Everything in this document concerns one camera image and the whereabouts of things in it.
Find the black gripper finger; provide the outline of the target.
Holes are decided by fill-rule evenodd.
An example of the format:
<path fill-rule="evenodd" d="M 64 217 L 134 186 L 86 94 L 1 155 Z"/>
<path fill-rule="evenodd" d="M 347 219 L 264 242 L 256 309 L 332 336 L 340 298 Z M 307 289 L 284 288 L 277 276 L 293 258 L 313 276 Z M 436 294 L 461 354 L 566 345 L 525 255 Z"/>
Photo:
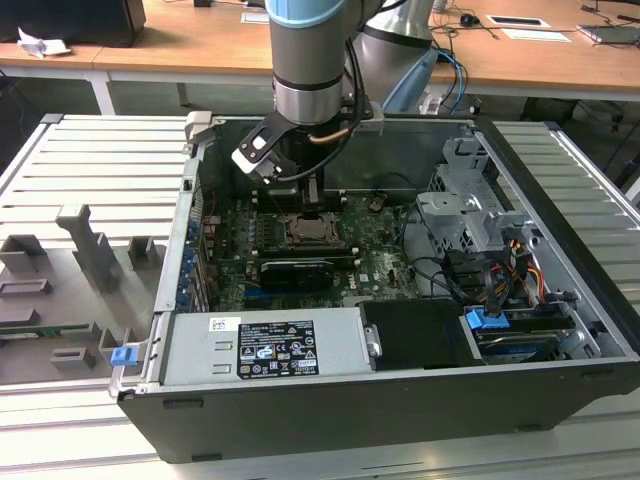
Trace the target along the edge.
<path fill-rule="evenodd" d="M 317 177 L 306 177 L 301 180 L 301 194 L 304 206 L 322 206 L 324 194 L 322 182 Z"/>

